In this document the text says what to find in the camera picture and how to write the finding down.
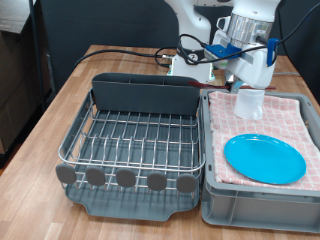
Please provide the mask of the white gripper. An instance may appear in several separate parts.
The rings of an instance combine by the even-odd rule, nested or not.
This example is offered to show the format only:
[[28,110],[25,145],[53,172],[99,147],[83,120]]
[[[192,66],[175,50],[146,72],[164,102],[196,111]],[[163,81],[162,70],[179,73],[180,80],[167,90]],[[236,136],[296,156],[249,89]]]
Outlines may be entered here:
[[233,75],[225,79],[225,86],[232,94],[237,94],[243,82],[253,88],[265,89],[272,79],[275,65],[267,66],[267,50],[260,49],[243,53],[238,58],[228,60],[227,70],[240,80],[233,83]]

